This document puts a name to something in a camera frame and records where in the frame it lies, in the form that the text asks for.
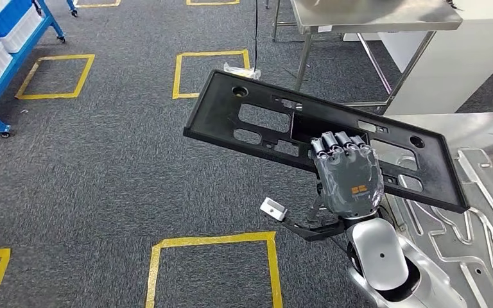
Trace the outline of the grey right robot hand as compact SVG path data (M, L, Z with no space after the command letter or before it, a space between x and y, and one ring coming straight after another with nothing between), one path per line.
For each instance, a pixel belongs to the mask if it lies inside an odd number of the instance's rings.
M309 157L322 185L327 209L344 219L373 215L384 195L376 151L359 135L324 132L310 140Z

